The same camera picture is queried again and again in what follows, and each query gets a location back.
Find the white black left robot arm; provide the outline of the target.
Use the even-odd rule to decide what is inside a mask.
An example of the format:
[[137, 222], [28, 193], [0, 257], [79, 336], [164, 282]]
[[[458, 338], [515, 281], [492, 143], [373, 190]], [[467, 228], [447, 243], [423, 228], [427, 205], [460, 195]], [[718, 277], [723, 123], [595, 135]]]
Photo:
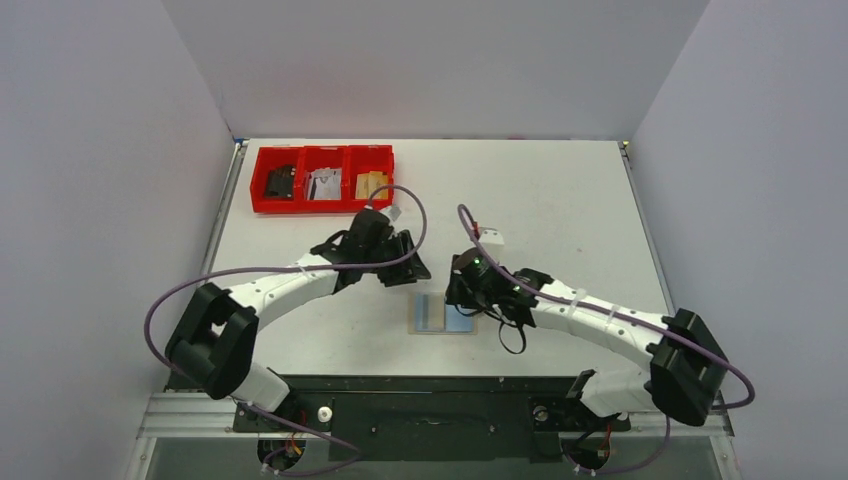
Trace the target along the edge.
[[306, 303], [334, 295], [373, 274], [386, 288], [431, 277], [407, 230], [365, 208], [346, 230], [313, 246], [293, 265], [246, 283], [197, 288], [173, 331], [165, 358], [212, 399], [232, 397], [275, 412], [292, 389], [254, 361], [259, 332]]

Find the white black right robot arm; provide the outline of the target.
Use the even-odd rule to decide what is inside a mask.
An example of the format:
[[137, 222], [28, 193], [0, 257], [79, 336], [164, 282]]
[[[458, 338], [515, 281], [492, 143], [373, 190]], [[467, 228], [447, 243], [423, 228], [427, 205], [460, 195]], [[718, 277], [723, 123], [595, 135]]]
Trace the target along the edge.
[[507, 279], [476, 248], [453, 256], [446, 301], [490, 311], [518, 330], [563, 332], [629, 361], [626, 369], [585, 370], [568, 391], [567, 399], [598, 418], [657, 410], [702, 426], [727, 372], [726, 355], [689, 310], [625, 310], [529, 268]]

